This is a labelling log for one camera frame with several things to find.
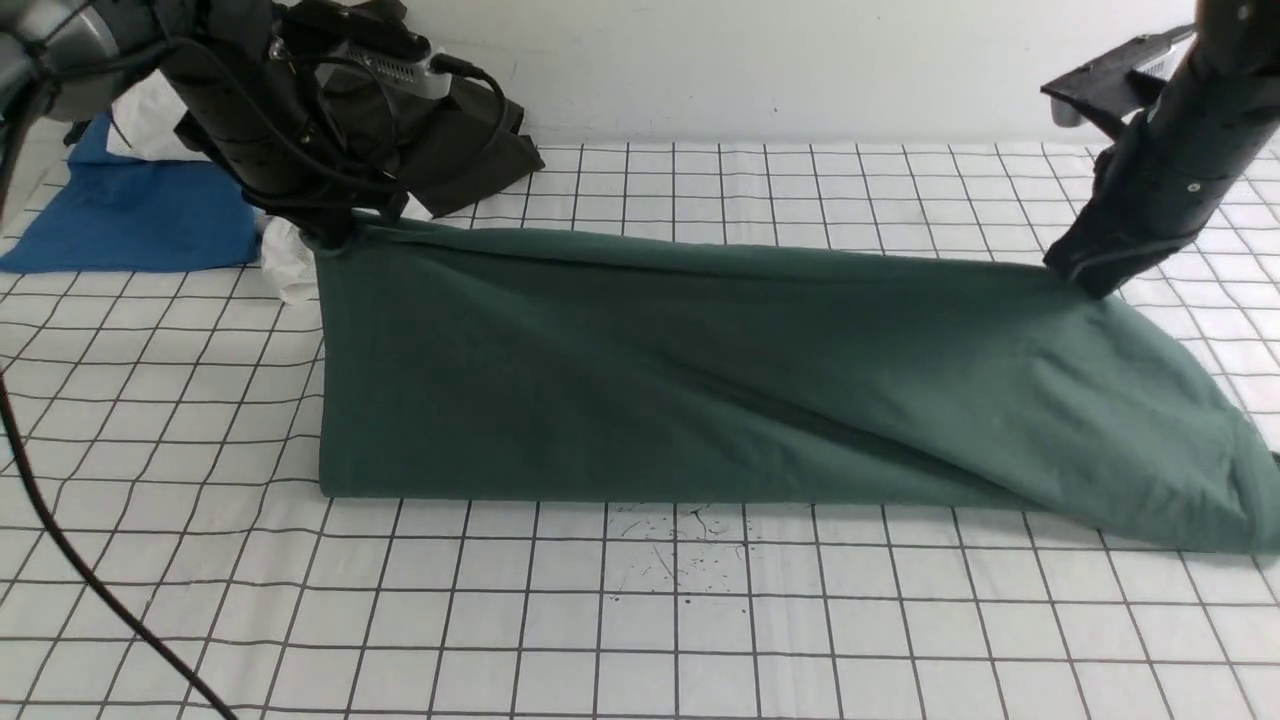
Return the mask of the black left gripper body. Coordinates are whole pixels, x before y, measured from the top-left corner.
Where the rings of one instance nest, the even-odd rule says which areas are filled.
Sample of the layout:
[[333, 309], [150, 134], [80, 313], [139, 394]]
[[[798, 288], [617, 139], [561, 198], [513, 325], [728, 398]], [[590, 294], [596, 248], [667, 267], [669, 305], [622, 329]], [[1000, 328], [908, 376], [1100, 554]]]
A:
[[274, 58], [273, 1], [157, 1], [170, 51], [159, 69], [187, 108], [180, 137], [266, 214], [294, 225], [351, 225], [356, 211], [401, 219], [408, 195], [352, 167], [300, 73]]

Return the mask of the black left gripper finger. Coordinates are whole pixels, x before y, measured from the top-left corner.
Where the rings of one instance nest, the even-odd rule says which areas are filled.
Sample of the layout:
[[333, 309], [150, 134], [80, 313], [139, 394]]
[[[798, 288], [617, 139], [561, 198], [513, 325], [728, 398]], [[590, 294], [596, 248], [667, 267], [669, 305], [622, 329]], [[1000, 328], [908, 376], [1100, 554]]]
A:
[[312, 222], [312, 251], [344, 251], [357, 236], [352, 215], [320, 215]]

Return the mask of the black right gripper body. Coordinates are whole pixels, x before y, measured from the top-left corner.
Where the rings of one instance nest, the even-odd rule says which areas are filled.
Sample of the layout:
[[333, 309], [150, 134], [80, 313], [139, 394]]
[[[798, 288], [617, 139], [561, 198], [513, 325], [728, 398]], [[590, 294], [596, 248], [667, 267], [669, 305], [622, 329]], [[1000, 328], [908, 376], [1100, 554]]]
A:
[[1115, 291], [1190, 246], [1277, 129], [1277, 67], [1224, 76], [1185, 60], [1094, 167], [1091, 200], [1044, 265]]

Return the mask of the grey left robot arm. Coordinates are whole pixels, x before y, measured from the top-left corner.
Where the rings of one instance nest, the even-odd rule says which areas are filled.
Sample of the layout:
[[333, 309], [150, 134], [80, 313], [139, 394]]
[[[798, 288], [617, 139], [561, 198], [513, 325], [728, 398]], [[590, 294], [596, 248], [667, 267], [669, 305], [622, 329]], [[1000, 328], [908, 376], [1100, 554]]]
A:
[[342, 247], [357, 210], [397, 220], [407, 191], [342, 146], [317, 63], [282, 40], [284, 14], [274, 1], [5, 1], [3, 186], [37, 120], [90, 119], [159, 72], [186, 105], [180, 137], [319, 247]]

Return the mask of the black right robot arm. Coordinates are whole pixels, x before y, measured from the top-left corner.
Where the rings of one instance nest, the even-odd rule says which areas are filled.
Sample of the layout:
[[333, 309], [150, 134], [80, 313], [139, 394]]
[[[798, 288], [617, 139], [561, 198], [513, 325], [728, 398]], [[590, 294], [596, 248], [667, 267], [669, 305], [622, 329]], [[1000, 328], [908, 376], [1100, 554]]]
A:
[[1277, 3], [1201, 1], [1044, 85], [1056, 124], [1111, 140], [1044, 265], [1102, 299], [1192, 245], [1277, 131]]

